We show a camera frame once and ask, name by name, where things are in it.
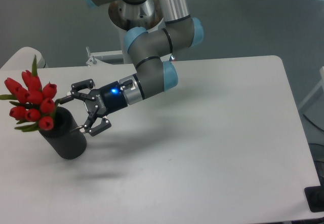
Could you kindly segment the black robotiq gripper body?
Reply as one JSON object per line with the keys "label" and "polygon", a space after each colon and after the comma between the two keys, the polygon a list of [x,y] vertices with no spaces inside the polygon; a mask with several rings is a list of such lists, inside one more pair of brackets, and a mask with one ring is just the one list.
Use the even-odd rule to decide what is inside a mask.
{"label": "black robotiq gripper body", "polygon": [[91,112],[97,105],[97,115],[99,117],[114,113],[128,106],[125,96],[120,89],[119,82],[110,83],[99,89],[92,89],[89,92],[89,96],[94,97],[95,101],[86,100],[86,109],[88,112]]}

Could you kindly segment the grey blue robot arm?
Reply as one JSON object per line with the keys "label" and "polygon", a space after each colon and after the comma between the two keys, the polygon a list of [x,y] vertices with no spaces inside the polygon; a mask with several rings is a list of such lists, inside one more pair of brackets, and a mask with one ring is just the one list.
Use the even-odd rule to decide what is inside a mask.
{"label": "grey blue robot arm", "polygon": [[95,136],[111,126],[107,116],[129,105],[164,92],[178,84],[177,72],[170,61],[162,57],[175,51],[193,47],[202,42],[204,30],[197,18],[190,16],[186,0],[158,0],[165,26],[148,31],[140,20],[144,13],[148,20],[154,14],[152,0],[85,0],[91,7],[119,1],[119,16],[127,24],[124,48],[136,73],[99,89],[91,79],[74,83],[71,91],[61,99],[67,103],[83,101],[88,117],[79,131]]}

